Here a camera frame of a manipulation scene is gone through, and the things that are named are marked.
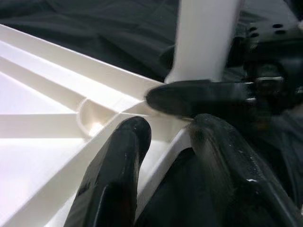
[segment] white plastic post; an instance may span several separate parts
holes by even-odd
[[[167,83],[220,81],[243,0],[182,0],[174,66]]]

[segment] screw hole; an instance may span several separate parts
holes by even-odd
[[[278,31],[275,31],[275,33],[277,35],[284,35],[286,33],[286,31],[285,30],[278,30]]]
[[[251,34],[250,36],[251,36],[251,38],[258,37],[258,36],[259,36],[259,33],[253,33],[253,34]]]
[[[283,27],[282,24],[274,24],[274,25],[273,25],[273,28],[282,28],[282,27]]]
[[[250,28],[250,32],[253,32],[253,31],[256,31],[256,30],[257,30],[256,27],[251,27],[251,28]]]

